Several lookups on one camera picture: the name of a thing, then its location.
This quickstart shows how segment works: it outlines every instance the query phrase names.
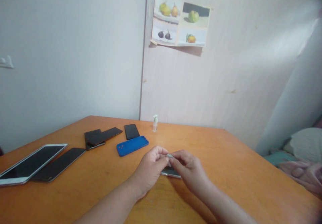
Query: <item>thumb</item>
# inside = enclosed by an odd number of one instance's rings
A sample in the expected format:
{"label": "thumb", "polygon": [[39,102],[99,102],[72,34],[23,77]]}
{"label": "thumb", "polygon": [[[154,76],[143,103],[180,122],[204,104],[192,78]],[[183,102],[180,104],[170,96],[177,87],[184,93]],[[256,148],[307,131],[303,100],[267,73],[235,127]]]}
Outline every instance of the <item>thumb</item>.
{"label": "thumb", "polygon": [[158,172],[161,173],[161,171],[168,165],[168,163],[169,163],[168,157],[160,158],[157,162],[155,162],[155,166]]}
{"label": "thumb", "polygon": [[185,172],[185,166],[183,166],[179,160],[175,158],[170,158],[170,164],[173,166],[173,168],[180,174],[182,175]]}

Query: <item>pink blanket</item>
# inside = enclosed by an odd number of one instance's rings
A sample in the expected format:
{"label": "pink blanket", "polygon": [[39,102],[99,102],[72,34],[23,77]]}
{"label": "pink blanket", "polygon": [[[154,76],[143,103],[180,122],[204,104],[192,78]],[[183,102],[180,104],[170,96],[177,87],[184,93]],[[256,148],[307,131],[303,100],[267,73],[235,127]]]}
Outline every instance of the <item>pink blanket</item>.
{"label": "pink blanket", "polygon": [[280,163],[280,169],[308,191],[322,195],[322,164],[306,161]]}

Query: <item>green apple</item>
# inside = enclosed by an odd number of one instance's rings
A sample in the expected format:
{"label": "green apple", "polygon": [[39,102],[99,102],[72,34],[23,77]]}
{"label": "green apple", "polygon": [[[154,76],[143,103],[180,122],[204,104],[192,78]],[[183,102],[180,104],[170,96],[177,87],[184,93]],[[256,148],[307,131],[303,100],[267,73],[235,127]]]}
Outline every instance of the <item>green apple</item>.
{"label": "green apple", "polygon": [[189,22],[195,23],[199,20],[199,13],[196,11],[191,11],[189,12],[188,18],[189,18]]}

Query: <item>pear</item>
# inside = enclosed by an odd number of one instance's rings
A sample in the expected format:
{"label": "pear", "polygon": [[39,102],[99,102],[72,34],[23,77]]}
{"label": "pear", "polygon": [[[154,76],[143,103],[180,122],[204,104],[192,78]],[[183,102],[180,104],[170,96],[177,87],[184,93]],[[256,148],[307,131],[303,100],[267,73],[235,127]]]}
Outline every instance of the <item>pear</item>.
{"label": "pear", "polygon": [[196,37],[193,36],[192,34],[187,34],[187,36],[186,36],[186,42],[187,43],[195,43],[196,42]]}
{"label": "pear", "polygon": [[171,8],[168,6],[165,6],[162,11],[161,11],[162,15],[164,16],[170,16],[171,13]]}
{"label": "pear", "polygon": [[168,30],[168,33],[165,35],[165,38],[166,38],[166,39],[169,39],[169,40],[171,39],[171,35],[170,35],[170,33],[169,33],[169,30]]}
{"label": "pear", "polygon": [[177,7],[175,6],[175,4],[174,4],[174,6],[173,6],[173,8],[172,8],[172,10],[171,10],[171,15],[172,16],[177,16],[178,15],[178,9],[177,9]]}
{"label": "pear", "polygon": [[167,4],[165,4],[165,2],[161,3],[160,6],[159,6],[159,11],[162,12],[163,8],[165,8],[167,6]]}

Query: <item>light switch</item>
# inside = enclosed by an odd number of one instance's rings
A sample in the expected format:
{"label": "light switch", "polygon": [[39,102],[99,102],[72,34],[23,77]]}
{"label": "light switch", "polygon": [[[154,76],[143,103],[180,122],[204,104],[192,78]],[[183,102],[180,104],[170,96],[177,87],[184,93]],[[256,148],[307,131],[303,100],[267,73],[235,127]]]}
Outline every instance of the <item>light switch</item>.
{"label": "light switch", "polygon": [[13,69],[11,57],[9,55],[0,55],[0,67]]}

